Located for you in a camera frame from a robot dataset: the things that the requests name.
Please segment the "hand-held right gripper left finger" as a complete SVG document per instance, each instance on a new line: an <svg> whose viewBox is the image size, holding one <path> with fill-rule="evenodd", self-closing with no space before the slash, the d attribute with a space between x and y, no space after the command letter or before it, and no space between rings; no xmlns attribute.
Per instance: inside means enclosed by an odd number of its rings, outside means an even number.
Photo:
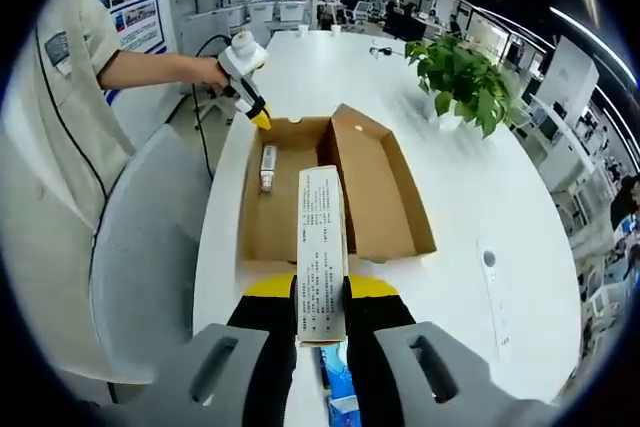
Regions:
<svg viewBox="0 0 640 427"><path fill-rule="evenodd" d="M212 323L162 367L151 426L282 426L296 365L296 276L249 287L226 324Z"/></svg>

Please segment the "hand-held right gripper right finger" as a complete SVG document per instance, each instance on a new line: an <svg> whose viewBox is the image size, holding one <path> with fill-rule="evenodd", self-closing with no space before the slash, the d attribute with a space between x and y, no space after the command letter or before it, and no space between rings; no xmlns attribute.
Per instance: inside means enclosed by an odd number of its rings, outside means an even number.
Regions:
<svg viewBox="0 0 640 427"><path fill-rule="evenodd" d="M415 321L394 287L349 275L347 360L366 426L522 426L524 404L488 363L431 322Z"/></svg>

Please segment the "person's left hand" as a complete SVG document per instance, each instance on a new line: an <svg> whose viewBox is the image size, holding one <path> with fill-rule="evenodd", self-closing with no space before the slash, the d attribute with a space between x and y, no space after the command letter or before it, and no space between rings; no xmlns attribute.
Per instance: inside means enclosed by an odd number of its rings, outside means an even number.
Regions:
<svg viewBox="0 0 640 427"><path fill-rule="evenodd" d="M229 76L214 57L195 58L196 81L211 87L225 89L230 85Z"/></svg>

